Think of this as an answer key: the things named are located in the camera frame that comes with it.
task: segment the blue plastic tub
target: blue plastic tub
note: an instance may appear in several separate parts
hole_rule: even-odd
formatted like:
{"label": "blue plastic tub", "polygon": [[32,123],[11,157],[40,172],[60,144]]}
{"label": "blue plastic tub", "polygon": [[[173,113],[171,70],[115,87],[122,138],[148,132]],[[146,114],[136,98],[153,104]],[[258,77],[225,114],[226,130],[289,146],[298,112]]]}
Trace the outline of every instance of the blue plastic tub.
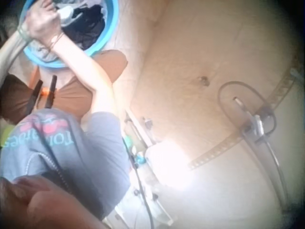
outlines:
{"label": "blue plastic tub", "polygon": [[[32,5],[33,1],[35,0],[27,0],[23,6],[21,16],[20,16],[20,23],[24,21],[24,17],[26,15],[26,12],[28,8]],[[96,41],[95,44],[93,44],[89,49],[85,50],[85,53],[88,56],[93,56],[95,53],[99,52],[105,44],[109,41],[111,38],[111,35],[113,34],[113,31],[117,25],[118,17],[119,17],[119,4],[118,0],[105,0],[107,5],[107,21],[105,28],[103,32],[101,33],[100,37]],[[45,66],[48,68],[63,68],[65,67],[65,64],[61,60],[56,60],[53,62],[44,62],[40,60],[38,57],[33,55],[28,47],[24,49],[25,54],[27,57],[33,61],[34,63]]]}

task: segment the gray t-shirt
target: gray t-shirt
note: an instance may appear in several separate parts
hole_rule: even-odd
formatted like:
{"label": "gray t-shirt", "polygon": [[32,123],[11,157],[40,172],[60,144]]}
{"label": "gray t-shirt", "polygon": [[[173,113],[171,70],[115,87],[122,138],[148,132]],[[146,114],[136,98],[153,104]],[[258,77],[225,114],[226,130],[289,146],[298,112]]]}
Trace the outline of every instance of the gray t-shirt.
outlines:
{"label": "gray t-shirt", "polygon": [[129,167],[115,115],[92,114],[85,133],[71,115],[42,109],[10,134],[2,149],[0,173],[10,181],[24,175],[44,176],[101,219],[129,188]]}

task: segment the decorative tile border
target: decorative tile border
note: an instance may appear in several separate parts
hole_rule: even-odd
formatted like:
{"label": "decorative tile border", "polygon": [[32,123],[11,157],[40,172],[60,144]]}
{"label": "decorative tile border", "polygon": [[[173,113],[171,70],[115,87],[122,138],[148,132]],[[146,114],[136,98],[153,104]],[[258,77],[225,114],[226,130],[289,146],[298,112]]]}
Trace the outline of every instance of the decorative tile border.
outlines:
{"label": "decorative tile border", "polygon": [[[282,78],[278,86],[271,93],[269,98],[267,98],[267,101],[269,102],[273,110],[275,110],[278,107],[278,105],[286,97],[286,95],[292,88],[292,85],[294,84],[295,78],[291,76],[290,69],[291,68],[300,69],[301,63],[299,62],[297,56],[299,55],[295,56],[294,60],[292,61],[291,67],[287,69],[287,71],[284,73],[284,77]],[[191,161],[188,164],[189,169],[190,170],[196,169],[212,161],[213,159],[217,158],[228,149],[235,146],[237,143],[241,142],[242,139],[243,138],[240,136],[239,131],[236,131],[235,133],[231,134],[228,138],[226,138],[224,141],[222,141],[220,144],[215,146],[213,149],[207,151],[200,157]]]}

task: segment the skin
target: skin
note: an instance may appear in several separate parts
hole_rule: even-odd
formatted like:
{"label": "skin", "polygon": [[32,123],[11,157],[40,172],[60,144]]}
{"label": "skin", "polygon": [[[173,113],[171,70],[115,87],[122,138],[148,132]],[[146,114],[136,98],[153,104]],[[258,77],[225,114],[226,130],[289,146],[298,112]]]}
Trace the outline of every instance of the skin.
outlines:
{"label": "skin", "polygon": [[[22,25],[26,33],[47,47],[62,33],[60,18],[51,0],[37,1]],[[0,80],[27,43],[14,33],[0,50]],[[92,58],[63,35],[52,51],[93,93],[92,113],[116,114],[112,83]],[[103,229],[105,228],[77,199],[39,176],[19,177],[12,183],[0,178],[0,223],[12,229]]]}

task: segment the red graphic on shirt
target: red graphic on shirt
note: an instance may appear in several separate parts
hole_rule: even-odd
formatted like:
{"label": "red graphic on shirt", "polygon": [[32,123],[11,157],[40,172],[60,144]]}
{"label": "red graphic on shirt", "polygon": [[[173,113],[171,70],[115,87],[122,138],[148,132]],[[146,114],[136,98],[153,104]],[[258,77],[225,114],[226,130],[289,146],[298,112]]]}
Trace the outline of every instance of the red graphic on shirt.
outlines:
{"label": "red graphic on shirt", "polygon": [[47,114],[43,120],[35,115],[30,115],[17,126],[20,127],[21,132],[26,132],[31,128],[35,128],[44,134],[52,134],[57,132],[57,129],[61,127],[67,127],[68,122],[65,119],[57,119],[53,114]]}

